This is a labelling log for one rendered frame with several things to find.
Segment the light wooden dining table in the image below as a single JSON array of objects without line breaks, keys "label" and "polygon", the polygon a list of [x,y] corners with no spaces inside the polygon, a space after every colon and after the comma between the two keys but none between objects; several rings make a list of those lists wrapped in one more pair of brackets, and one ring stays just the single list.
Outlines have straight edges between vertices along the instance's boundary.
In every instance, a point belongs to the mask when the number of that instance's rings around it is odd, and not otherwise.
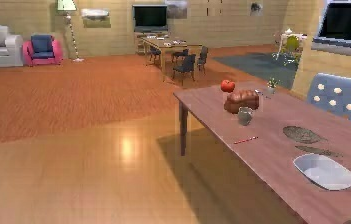
[{"label": "light wooden dining table", "polygon": [[189,43],[184,41],[177,41],[174,38],[167,38],[164,42],[164,49],[161,49],[160,55],[160,69],[162,72],[162,81],[165,81],[166,78],[166,53],[172,53],[173,51],[181,51],[184,49],[189,49],[191,54],[199,54],[201,52],[202,45],[196,43]]}]

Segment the blue chair with white dots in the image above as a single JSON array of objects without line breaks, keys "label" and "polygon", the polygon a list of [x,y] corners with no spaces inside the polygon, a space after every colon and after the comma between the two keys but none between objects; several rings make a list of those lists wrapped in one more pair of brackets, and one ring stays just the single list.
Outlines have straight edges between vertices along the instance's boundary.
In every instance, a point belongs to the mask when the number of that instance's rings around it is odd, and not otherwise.
[{"label": "blue chair with white dots", "polygon": [[351,121],[351,78],[318,73],[311,82],[306,100]]}]

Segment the green house plant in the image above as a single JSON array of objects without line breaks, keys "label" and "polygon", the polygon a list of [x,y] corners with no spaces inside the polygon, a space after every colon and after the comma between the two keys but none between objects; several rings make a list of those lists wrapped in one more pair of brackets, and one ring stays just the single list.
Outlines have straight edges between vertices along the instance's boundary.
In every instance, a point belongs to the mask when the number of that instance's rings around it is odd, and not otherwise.
[{"label": "green house plant", "polygon": [[297,63],[301,56],[299,39],[296,36],[289,36],[281,48],[281,54],[284,56],[284,65]]}]

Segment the grey round cup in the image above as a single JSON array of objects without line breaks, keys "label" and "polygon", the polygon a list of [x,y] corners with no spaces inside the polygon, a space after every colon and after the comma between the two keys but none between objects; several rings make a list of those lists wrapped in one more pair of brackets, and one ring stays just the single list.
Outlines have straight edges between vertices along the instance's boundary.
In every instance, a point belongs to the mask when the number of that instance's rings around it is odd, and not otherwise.
[{"label": "grey round cup", "polygon": [[253,116],[253,110],[249,107],[240,107],[238,111],[238,121],[241,125],[247,126]]}]

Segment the dark dining chair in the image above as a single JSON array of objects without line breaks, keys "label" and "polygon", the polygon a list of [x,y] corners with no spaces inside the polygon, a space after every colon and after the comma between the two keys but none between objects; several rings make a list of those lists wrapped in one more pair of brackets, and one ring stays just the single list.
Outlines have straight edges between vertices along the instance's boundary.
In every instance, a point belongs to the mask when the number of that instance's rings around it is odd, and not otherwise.
[{"label": "dark dining chair", "polygon": [[173,67],[172,78],[175,78],[176,74],[181,75],[181,83],[184,83],[184,78],[186,74],[190,74],[192,80],[195,80],[195,54],[187,55],[180,65]]},{"label": "dark dining chair", "polygon": [[182,51],[175,51],[172,53],[172,63],[176,63],[179,57],[186,57],[189,53],[189,49],[184,49]]},{"label": "dark dining chair", "polygon": [[155,48],[154,46],[151,46],[149,48],[149,53],[150,53],[149,60],[152,61],[152,62],[155,62],[156,58],[161,55],[161,51],[158,48]]},{"label": "dark dining chair", "polygon": [[199,54],[199,59],[197,61],[198,70],[206,73],[205,64],[207,62],[208,48],[203,46]]}]

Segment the brown wooden table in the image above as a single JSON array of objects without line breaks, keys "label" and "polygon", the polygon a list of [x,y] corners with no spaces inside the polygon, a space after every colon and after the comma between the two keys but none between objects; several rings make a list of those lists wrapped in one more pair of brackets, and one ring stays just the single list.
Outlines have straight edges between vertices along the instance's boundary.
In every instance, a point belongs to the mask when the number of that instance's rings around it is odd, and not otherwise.
[{"label": "brown wooden table", "polygon": [[[192,114],[308,224],[351,224],[351,188],[328,191],[311,183],[293,165],[302,152],[283,134],[289,125],[313,131],[323,138],[316,146],[338,153],[335,160],[351,171],[351,121],[278,91],[261,98],[250,124],[242,126],[224,110],[226,95],[219,86],[174,96],[181,119]],[[233,144],[253,136],[259,138]]]}]

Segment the grey framed landscape picture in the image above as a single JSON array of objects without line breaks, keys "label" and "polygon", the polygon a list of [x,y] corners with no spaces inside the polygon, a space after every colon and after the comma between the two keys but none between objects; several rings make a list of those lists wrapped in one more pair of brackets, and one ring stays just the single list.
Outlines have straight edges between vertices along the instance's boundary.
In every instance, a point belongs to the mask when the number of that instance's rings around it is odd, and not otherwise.
[{"label": "grey framed landscape picture", "polygon": [[167,5],[167,17],[170,19],[187,18],[187,0],[165,0]]}]

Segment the large dark window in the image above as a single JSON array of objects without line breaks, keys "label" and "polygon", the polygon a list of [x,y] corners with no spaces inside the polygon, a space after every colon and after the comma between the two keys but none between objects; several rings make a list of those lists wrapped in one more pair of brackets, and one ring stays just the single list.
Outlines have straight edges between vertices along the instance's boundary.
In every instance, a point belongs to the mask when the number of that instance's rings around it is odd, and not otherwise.
[{"label": "large dark window", "polygon": [[351,56],[351,0],[326,0],[311,49]]}]

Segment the red tomato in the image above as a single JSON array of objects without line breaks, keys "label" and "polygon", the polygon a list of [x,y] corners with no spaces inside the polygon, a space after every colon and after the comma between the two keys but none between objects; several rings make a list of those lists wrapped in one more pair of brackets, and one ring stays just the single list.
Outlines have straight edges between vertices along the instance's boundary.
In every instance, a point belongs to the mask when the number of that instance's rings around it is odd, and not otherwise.
[{"label": "red tomato", "polygon": [[235,83],[230,80],[223,80],[221,82],[220,88],[223,92],[233,92],[235,89]]}]

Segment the small framed dark picture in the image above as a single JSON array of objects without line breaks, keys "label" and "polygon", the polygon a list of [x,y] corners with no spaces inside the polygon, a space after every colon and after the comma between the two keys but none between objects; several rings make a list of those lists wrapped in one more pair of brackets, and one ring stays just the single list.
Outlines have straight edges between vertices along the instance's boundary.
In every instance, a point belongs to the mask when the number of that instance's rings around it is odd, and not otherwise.
[{"label": "small framed dark picture", "polygon": [[250,6],[251,16],[260,16],[262,14],[263,6],[260,3],[253,2]]}]

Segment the floor lamp with pale shade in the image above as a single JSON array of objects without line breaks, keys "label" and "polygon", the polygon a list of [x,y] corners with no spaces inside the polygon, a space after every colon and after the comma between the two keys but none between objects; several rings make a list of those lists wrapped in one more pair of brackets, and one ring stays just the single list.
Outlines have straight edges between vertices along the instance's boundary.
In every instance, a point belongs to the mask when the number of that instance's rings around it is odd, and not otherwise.
[{"label": "floor lamp with pale shade", "polygon": [[71,13],[77,10],[76,4],[74,0],[57,0],[57,10],[59,12],[63,12],[65,14],[65,18],[68,21],[68,26],[71,33],[72,38],[72,45],[75,51],[75,58],[73,59],[74,62],[82,62],[83,58],[79,56],[79,51],[76,44],[76,37],[74,33],[73,23],[72,23],[72,16]]}]

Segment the small potted green plant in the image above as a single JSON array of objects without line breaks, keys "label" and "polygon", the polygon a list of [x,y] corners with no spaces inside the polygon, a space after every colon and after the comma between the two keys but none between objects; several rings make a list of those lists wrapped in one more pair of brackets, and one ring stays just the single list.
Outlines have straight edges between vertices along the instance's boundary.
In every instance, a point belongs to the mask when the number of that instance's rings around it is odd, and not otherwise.
[{"label": "small potted green plant", "polygon": [[271,77],[267,82],[267,91],[270,94],[274,94],[276,90],[276,86],[279,84],[279,80]]}]

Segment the brown bread loaf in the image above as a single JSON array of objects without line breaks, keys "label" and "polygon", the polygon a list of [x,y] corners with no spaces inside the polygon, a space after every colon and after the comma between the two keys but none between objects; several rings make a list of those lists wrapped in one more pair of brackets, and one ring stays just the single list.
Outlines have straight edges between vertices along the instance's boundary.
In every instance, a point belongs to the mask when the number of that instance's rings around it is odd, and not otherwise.
[{"label": "brown bread loaf", "polygon": [[224,103],[224,109],[232,114],[237,114],[240,107],[257,110],[259,108],[259,95],[254,90],[239,90],[230,93]]}]

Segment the white shelf on wall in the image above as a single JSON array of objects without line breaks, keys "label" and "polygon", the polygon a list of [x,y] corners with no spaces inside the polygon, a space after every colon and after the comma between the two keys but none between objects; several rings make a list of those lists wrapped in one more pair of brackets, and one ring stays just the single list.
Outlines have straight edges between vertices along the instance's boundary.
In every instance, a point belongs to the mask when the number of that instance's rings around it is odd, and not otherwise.
[{"label": "white shelf on wall", "polygon": [[103,19],[109,16],[107,9],[85,8],[81,10],[81,16],[88,19]]}]

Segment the grey-blue floor rug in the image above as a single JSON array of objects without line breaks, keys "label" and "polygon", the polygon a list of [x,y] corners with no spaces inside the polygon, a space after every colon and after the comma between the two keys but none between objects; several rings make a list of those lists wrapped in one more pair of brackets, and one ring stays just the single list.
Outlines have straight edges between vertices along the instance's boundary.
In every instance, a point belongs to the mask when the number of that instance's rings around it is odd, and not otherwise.
[{"label": "grey-blue floor rug", "polygon": [[297,71],[296,64],[284,65],[282,57],[275,60],[271,53],[214,57],[214,60],[266,81],[275,78],[286,89],[292,88]]}]

